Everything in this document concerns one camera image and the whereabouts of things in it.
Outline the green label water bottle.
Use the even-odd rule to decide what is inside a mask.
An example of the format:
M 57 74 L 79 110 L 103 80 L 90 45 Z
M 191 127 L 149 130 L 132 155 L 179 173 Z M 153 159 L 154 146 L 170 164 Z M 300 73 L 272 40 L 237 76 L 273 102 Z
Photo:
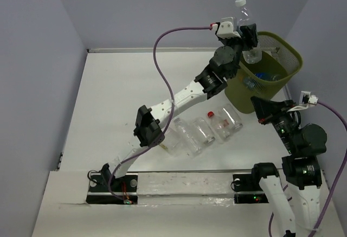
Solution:
M 255 19 L 248 8 L 246 0 L 236 0 L 236 7 L 240 10 L 237 18 L 238 31 L 245 39 L 243 58 L 248 64 L 255 64 L 262 60 L 262 51 L 258 46 L 258 32 Z

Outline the blue label water bottle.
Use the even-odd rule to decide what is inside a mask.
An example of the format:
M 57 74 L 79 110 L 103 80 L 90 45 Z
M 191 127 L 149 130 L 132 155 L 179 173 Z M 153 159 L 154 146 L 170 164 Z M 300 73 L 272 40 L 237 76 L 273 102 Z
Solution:
M 268 74 L 268 73 L 255 73 L 255 76 L 261 80 L 265 80 L 265 81 L 273 81 L 273 75 Z

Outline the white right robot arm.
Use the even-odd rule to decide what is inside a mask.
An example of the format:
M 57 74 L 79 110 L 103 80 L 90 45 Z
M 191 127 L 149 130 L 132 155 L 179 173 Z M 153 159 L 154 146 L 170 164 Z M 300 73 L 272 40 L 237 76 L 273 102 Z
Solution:
M 301 127 L 301 116 L 293 100 L 276 102 L 256 96 L 250 100 L 258 122 L 272 124 L 288 151 L 288 156 L 281 160 L 292 202 L 285 196 L 273 163 L 253 166 L 249 177 L 251 186 L 265 193 L 283 236 L 321 236 L 322 174 L 317 156 L 326 152 L 326 132 L 317 124 Z

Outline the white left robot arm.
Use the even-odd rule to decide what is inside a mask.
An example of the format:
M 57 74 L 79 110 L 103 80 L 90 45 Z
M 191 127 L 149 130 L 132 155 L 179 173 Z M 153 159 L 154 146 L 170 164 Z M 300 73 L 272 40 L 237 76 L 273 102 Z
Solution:
M 234 27 L 232 21 L 228 20 L 213 23 L 207 28 L 214 31 L 222 46 L 215 50 L 204 70 L 181 91 L 173 93 L 169 87 L 169 99 L 138 109 L 133 130 L 134 142 L 128 143 L 113 162 L 104 164 L 100 169 L 101 184 L 105 189 L 114 191 L 119 187 L 120 179 L 127 174 L 135 160 L 164 140 L 175 116 L 222 92 L 227 87 L 227 81 L 236 77 L 242 52 L 258 45 L 255 23 Z

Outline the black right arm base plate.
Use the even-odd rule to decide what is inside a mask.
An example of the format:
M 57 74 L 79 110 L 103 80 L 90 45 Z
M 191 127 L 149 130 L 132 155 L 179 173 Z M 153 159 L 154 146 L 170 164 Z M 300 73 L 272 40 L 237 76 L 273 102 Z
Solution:
M 251 174 L 233 174 L 230 184 L 235 204 L 268 203 L 268 198 Z

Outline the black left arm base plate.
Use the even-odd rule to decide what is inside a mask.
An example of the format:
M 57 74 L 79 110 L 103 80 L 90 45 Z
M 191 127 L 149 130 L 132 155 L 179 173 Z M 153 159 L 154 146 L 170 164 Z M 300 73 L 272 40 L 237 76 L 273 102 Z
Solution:
M 138 203 L 137 174 L 126 175 L 111 184 L 111 190 L 118 197 L 115 197 L 108 191 L 107 183 L 104 181 L 100 173 L 92 170 L 89 172 L 87 177 L 89 179 L 89 186 L 87 190 L 86 203 L 116 205 Z

